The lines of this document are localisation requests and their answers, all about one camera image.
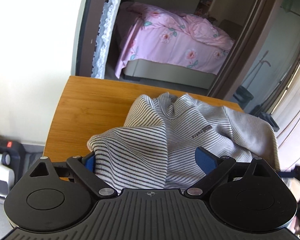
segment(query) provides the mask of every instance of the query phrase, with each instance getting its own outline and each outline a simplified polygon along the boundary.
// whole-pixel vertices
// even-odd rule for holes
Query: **floral comforter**
[[[118,78],[129,60],[139,58],[217,74],[234,44],[206,19],[141,3],[122,3],[116,24],[124,41]]]

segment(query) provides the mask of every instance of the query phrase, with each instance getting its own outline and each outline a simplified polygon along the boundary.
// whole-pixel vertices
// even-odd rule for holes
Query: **black ribbed plate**
[[[210,214],[203,201],[188,199],[176,189],[124,189],[117,198],[100,200],[86,220],[70,229],[40,234],[18,228],[5,239],[293,240],[297,238],[285,228],[267,234],[250,234],[229,228]]]

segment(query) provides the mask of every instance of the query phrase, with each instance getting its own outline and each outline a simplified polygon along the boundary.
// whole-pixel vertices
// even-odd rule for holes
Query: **wooden tabletop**
[[[156,98],[165,92],[176,96],[185,94],[159,87],[70,76],[52,120],[44,155],[53,162],[65,161],[74,155],[87,155],[89,138],[122,126],[138,96],[146,94]],[[242,111],[235,103],[189,95],[210,105],[227,106]]]

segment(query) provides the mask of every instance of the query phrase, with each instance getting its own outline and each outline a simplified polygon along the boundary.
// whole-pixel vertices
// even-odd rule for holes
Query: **floor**
[[[118,50],[118,47],[117,47],[117,44],[115,43],[115,41],[112,40],[112,42],[110,44],[110,48],[109,48],[108,59],[106,62],[105,79],[173,89],[173,90],[184,91],[186,93],[192,93],[192,94],[203,95],[203,96],[207,95],[207,93],[208,93],[207,89],[186,86],[186,85],[181,85],[181,84],[176,84],[176,83],[171,83],[171,82],[165,82],[165,81],[160,81],[160,80],[153,80],[153,79],[147,79],[147,78],[141,78],[140,81],[126,80],[123,78],[122,73],[121,73],[120,78],[117,79],[117,77],[114,75],[114,69],[117,64],[118,58],[119,58],[119,50]]]
[[[31,165],[42,156],[44,148],[43,146],[37,145],[24,145],[24,147],[27,151],[27,154],[23,173],[25,173],[28,168],[31,167]],[[4,213],[3,201],[4,200],[0,198],[0,239],[7,235],[12,229],[6,214]]]

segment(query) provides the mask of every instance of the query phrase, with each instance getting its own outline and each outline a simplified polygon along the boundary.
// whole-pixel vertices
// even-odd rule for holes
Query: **wheel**
[[[2,153],[2,157],[1,157],[2,164],[4,166],[8,166],[8,165],[10,165],[10,161],[11,161],[11,158],[10,158],[9,153],[7,153],[7,152]]]

